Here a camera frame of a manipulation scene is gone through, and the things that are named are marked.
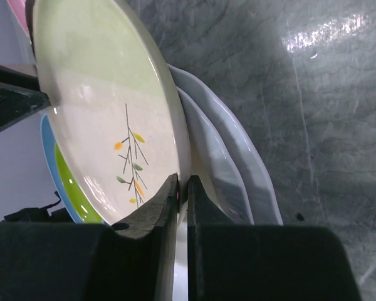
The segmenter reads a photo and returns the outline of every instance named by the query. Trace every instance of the green leaf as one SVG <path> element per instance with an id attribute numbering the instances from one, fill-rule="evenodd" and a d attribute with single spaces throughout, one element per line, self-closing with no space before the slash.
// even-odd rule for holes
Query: green leaf
<path id="1" fill-rule="evenodd" d="M 133 168 L 135 168 L 136 171 L 142 171 L 142 170 L 143 170 L 143 168 L 140 167 L 140 166 L 139 166 L 138 164 L 136 164 L 136 163 L 133 163 L 132 166 L 133 166 Z"/>
<path id="2" fill-rule="evenodd" d="M 124 180 L 122 177 L 120 177 L 120 176 L 117 176 L 117 177 L 115 177 L 116 179 L 117 179 L 117 181 L 118 182 L 120 182 L 120 183 L 126 183 L 126 180 Z"/>
<path id="3" fill-rule="evenodd" d="M 137 133 L 132 133 L 132 135 L 135 137 L 135 139 L 137 139 L 139 142 L 142 142 L 142 143 L 145 143 L 145 139 L 142 138 L 141 135 L 137 134 Z"/>

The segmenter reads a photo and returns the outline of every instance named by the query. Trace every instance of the light blue rim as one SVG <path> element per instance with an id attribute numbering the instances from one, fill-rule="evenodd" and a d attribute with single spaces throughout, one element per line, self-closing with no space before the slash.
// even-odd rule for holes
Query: light blue rim
<path id="1" fill-rule="evenodd" d="M 77 224 L 82 224 L 83 220 L 80 218 L 78 213 L 75 211 L 74 206 L 71 204 L 70 199 L 65 192 L 63 182 L 61 181 L 60 174 L 58 173 L 56 157 L 55 157 L 55 145 L 56 139 L 51 130 L 49 118 L 47 115 L 42 117 L 40 123 L 40 133 L 42 138 L 42 146 L 44 157 L 46 158 L 46 163 L 51 174 L 51 178 L 55 183 L 58 194 L 60 195 L 61 200 L 64 203 L 65 208 L 68 211 L 68 214 L 71 216 L 73 221 Z"/>

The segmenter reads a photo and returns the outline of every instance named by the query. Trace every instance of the black spot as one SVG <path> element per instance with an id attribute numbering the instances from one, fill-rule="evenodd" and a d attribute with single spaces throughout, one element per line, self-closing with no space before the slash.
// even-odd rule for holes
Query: black spot
<path id="1" fill-rule="evenodd" d="M 304 217 L 303 217 L 303 215 L 301 213 L 298 213 L 296 215 L 296 218 L 297 218 L 298 221 L 304 221 L 305 220 Z"/>
<path id="2" fill-rule="evenodd" d="M 116 231 L 118 231 L 118 230 L 126 230 L 126 229 L 128 229 L 130 227 L 130 225 L 129 224 L 126 224 L 126 223 L 117 223 L 117 224 L 114 224 L 113 226 L 112 226 L 112 228 L 114 229 L 114 230 L 116 230 Z"/>

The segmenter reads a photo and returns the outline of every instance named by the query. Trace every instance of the stacked plate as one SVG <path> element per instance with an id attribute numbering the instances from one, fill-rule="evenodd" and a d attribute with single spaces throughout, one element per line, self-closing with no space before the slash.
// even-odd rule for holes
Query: stacked plate
<path id="1" fill-rule="evenodd" d="M 269 174 L 242 125 L 198 78 L 167 66 L 122 0 L 36 0 L 34 52 L 52 107 L 41 123 L 53 180 L 76 223 L 114 224 L 177 173 L 236 223 L 282 224 Z M 186 224 L 175 300 L 187 300 Z"/>

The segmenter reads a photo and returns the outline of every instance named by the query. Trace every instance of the pink object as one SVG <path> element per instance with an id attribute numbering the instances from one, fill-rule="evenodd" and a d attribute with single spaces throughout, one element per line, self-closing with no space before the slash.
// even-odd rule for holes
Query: pink object
<path id="1" fill-rule="evenodd" d="M 8 4 L 10 5 L 11 10 L 13 11 L 15 17 L 17 18 L 19 25 L 21 25 L 25 33 L 29 35 L 28 27 L 26 25 L 26 18 L 25 18 L 25 1 L 26 0 L 7 0 Z"/>

